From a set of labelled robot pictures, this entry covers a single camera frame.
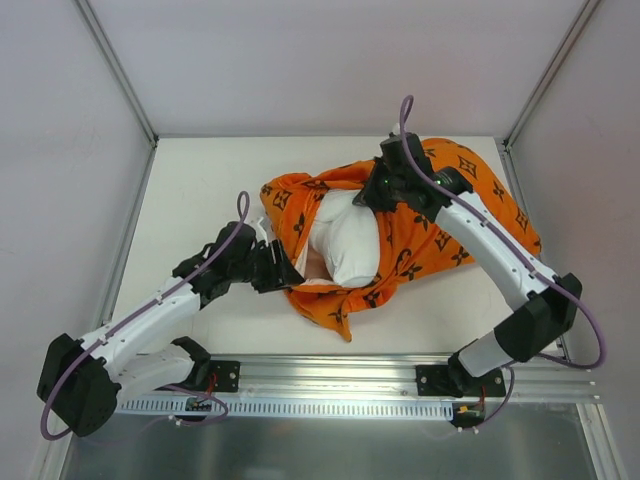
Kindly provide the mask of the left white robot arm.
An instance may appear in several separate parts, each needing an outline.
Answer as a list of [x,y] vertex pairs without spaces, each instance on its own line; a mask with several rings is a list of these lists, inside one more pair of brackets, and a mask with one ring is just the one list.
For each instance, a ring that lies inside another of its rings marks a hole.
[[264,294],[303,281],[281,241],[268,239],[261,227],[228,223],[215,242],[181,261],[154,295],[125,318],[78,339],[62,334],[50,343],[36,389],[45,404],[43,437],[56,437],[48,429],[51,414],[68,432],[86,437],[140,395],[158,388],[203,390],[209,385],[211,355],[198,342],[182,336],[153,354],[143,348],[226,295],[235,283]]

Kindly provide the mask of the white pillow insert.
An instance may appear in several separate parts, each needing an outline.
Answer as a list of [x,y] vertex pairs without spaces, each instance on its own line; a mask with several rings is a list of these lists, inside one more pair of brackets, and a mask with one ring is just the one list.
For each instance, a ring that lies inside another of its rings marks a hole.
[[355,190],[331,190],[320,202],[295,261],[306,286],[362,288],[380,264],[380,234],[373,211],[353,203]]

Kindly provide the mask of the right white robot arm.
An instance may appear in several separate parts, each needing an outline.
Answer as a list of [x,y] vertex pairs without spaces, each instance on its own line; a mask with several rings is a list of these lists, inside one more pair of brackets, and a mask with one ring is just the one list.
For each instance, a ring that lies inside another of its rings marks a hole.
[[460,167],[433,168],[413,133],[392,134],[355,204],[392,212],[404,203],[457,241],[499,288],[511,314],[492,331],[451,355],[429,384],[460,398],[491,372],[525,363],[567,332],[582,291],[572,274],[558,276],[503,227]]

